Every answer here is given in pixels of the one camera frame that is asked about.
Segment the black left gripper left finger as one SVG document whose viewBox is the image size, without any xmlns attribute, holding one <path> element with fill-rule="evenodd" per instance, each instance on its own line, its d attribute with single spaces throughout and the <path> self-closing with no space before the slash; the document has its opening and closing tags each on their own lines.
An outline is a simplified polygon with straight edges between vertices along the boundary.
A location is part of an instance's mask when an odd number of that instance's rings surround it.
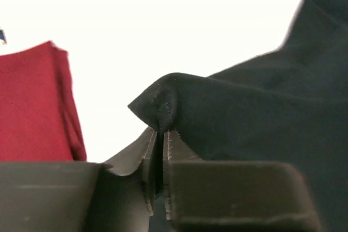
<svg viewBox="0 0 348 232">
<path fill-rule="evenodd" d="M 2 162 L 1 231 L 148 231 L 157 132 L 104 163 Z"/>
</svg>

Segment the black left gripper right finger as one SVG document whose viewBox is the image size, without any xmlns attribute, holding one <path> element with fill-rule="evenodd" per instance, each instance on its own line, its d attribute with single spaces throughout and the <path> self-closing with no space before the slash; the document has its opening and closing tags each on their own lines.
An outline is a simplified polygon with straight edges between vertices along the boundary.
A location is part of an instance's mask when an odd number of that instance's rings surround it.
<svg viewBox="0 0 348 232">
<path fill-rule="evenodd" d="M 320 231 L 302 175 L 274 161 L 200 159 L 164 135 L 166 216 L 175 231 Z"/>
</svg>

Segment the dark red t shirt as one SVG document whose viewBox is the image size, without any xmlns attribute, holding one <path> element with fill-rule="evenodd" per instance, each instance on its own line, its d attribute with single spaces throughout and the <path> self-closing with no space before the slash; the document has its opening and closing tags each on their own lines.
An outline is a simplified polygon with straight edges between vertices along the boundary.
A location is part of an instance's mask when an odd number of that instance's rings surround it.
<svg viewBox="0 0 348 232">
<path fill-rule="evenodd" d="M 67 51 L 51 41 L 1 56 L 1 160 L 86 160 Z"/>
</svg>

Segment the black t shirt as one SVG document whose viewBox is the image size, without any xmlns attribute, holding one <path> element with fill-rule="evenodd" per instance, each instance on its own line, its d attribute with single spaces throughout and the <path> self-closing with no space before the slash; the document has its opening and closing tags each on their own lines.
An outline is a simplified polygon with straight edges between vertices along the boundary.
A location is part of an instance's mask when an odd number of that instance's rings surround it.
<svg viewBox="0 0 348 232">
<path fill-rule="evenodd" d="M 279 160 L 347 231 L 347 0 L 304 0 L 285 44 L 209 77 L 165 75 L 129 109 L 201 158 Z"/>
</svg>

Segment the dark logo sticker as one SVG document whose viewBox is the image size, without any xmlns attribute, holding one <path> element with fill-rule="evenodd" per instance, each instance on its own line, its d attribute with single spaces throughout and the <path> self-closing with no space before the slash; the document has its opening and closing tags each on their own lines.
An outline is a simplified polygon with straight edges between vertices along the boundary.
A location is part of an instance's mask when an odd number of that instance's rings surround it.
<svg viewBox="0 0 348 232">
<path fill-rule="evenodd" d="M 0 44 L 1 45 L 6 45 L 7 44 L 5 33 L 4 33 L 4 30 L 2 28 L 0 28 Z"/>
</svg>

